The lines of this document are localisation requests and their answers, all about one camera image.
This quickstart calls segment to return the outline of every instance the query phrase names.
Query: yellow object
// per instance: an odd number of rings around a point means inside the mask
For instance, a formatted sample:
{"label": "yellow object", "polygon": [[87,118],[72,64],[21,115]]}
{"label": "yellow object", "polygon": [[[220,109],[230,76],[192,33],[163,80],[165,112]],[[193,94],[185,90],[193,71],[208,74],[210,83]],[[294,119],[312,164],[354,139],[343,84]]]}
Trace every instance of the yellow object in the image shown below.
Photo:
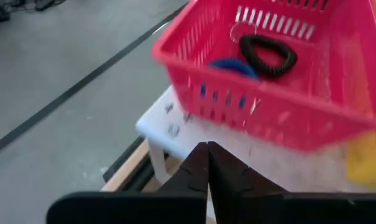
{"label": "yellow object", "polygon": [[375,131],[348,142],[347,175],[352,181],[376,190]]}

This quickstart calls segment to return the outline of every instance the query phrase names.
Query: table top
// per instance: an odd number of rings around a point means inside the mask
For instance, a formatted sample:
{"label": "table top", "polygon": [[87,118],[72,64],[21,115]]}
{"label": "table top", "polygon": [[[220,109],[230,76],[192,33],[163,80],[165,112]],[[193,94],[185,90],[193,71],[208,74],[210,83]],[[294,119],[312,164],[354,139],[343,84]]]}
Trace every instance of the table top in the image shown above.
{"label": "table top", "polygon": [[181,159],[199,142],[215,141],[291,192],[366,192],[347,179],[342,147],[331,146],[315,154],[303,154],[224,125],[197,117],[186,119],[171,86],[138,120],[136,129]]}

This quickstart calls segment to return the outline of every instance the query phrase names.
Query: black coiled keychain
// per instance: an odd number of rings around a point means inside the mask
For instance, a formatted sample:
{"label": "black coiled keychain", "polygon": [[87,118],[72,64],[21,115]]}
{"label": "black coiled keychain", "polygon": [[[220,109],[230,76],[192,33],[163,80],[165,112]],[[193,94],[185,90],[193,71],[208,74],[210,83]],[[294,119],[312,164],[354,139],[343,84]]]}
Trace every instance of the black coiled keychain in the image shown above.
{"label": "black coiled keychain", "polygon": [[[265,63],[255,52],[252,45],[258,45],[280,54],[285,60],[281,65],[269,65]],[[262,35],[245,35],[239,41],[240,50],[247,60],[247,63],[257,72],[267,78],[280,78],[297,62],[297,54],[287,44],[279,40]]]}

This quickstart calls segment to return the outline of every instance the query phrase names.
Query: blue ring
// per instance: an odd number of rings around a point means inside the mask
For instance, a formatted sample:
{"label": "blue ring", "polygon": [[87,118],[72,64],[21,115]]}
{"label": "blue ring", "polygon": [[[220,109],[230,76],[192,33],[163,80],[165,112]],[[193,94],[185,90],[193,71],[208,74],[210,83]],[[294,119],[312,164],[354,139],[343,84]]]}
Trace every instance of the blue ring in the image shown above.
{"label": "blue ring", "polygon": [[250,65],[236,58],[215,60],[212,61],[209,65],[215,68],[223,68],[239,72],[252,78],[258,78],[257,73],[251,68]]}

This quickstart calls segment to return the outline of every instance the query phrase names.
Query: white table leg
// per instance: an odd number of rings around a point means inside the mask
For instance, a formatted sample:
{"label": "white table leg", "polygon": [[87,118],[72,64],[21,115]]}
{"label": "white table leg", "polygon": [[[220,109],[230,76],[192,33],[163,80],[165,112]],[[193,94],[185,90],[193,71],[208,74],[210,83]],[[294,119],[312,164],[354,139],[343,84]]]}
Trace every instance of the white table leg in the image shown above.
{"label": "white table leg", "polygon": [[164,184],[171,177],[165,169],[164,150],[159,145],[148,139],[150,161],[155,172],[156,179]]}

